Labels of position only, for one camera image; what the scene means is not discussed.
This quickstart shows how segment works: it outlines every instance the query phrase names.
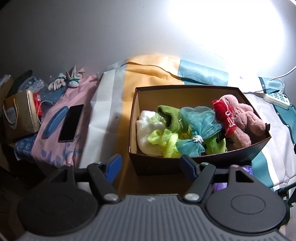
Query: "purple object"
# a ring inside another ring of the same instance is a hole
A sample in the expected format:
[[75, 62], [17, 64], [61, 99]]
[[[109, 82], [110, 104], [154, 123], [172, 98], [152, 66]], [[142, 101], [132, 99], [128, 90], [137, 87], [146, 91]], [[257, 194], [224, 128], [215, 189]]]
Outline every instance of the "purple object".
[[[250, 175], [253, 175], [253, 170], [251, 166], [242, 166], [242, 168], [247, 171]], [[213, 191], [217, 192], [227, 187], [227, 183], [214, 183]]]

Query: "green knitted fabric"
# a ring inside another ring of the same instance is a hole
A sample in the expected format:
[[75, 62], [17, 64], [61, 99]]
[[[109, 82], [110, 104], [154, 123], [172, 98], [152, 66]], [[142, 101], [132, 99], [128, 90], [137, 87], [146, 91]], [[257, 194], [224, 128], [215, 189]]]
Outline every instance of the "green knitted fabric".
[[203, 141], [202, 144], [207, 145], [207, 149], [205, 150], [207, 155], [224, 153], [226, 151], [226, 140], [224, 138], [219, 143], [217, 143], [216, 139], [218, 138], [218, 135], [219, 133]]
[[182, 133], [188, 132], [188, 123], [181, 117], [180, 109], [167, 105], [160, 105], [157, 107], [157, 113], [165, 119], [165, 126], [172, 133], [177, 131]]

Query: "teal mesh fabric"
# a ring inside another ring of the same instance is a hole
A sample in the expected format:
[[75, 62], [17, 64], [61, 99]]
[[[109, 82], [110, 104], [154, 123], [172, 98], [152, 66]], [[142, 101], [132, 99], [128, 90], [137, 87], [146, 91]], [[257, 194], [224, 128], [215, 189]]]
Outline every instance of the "teal mesh fabric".
[[[217, 123], [215, 113], [209, 107], [183, 107], [180, 114], [191, 127], [192, 136], [200, 135], [202, 139], [208, 139], [222, 130], [222, 125]], [[205, 151], [200, 142], [194, 142], [192, 139], [180, 140], [176, 147], [182, 155], [188, 156], [200, 156]]]

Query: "gray wall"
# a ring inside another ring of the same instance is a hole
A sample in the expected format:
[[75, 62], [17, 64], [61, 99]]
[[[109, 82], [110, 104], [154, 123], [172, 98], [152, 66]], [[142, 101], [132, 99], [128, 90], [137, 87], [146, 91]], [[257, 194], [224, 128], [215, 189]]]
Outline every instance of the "gray wall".
[[[95, 74], [158, 53], [274, 77], [296, 65], [295, 23], [289, 0], [11, 0], [0, 11], [0, 75], [32, 69], [49, 81], [74, 64]], [[295, 78], [283, 78], [294, 103]]]

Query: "black phone screen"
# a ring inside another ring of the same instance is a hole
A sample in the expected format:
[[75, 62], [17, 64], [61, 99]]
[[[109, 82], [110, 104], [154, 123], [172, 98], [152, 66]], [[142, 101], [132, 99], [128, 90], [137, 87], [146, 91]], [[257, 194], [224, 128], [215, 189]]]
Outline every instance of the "black phone screen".
[[65, 117], [61, 133], [59, 135], [59, 142], [72, 142], [75, 139], [76, 129], [79, 123], [81, 112], [84, 105], [75, 105], [69, 108]]

